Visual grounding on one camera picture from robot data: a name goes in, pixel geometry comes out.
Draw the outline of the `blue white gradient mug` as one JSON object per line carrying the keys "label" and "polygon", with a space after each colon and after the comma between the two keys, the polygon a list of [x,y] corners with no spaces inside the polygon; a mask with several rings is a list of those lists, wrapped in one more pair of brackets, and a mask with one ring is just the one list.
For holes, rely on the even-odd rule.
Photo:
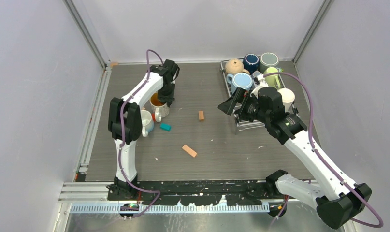
{"label": "blue white gradient mug", "polygon": [[147,110],[141,110],[142,136],[147,137],[154,128],[152,114]]}

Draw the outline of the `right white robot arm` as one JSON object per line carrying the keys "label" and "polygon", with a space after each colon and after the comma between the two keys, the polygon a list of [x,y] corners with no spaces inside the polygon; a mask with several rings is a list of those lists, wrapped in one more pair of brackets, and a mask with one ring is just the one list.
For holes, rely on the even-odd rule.
{"label": "right white robot arm", "polygon": [[288,195],[314,208],[330,228],[338,229],[364,210],[372,190],[357,184],[339,169],[315,143],[307,126],[295,114],[285,111],[282,96],[274,87],[263,87],[257,95],[237,88],[218,109],[241,120],[257,120],[268,133],[290,150],[317,180],[314,186],[284,170],[266,177],[266,193],[271,198]]}

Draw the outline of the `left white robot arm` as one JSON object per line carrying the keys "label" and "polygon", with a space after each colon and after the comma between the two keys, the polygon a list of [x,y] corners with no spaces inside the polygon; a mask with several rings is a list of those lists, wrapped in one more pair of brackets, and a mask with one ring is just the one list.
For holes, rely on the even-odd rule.
{"label": "left white robot arm", "polygon": [[137,187],[135,163],[136,141],[143,134],[141,108],[154,95],[166,106],[174,101],[175,81],[180,67],[172,60],[152,65],[141,82],[122,98],[112,98],[108,117],[108,130],[116,145],[117,171],[114,182],[107,186],[108,200],[133,200]]}

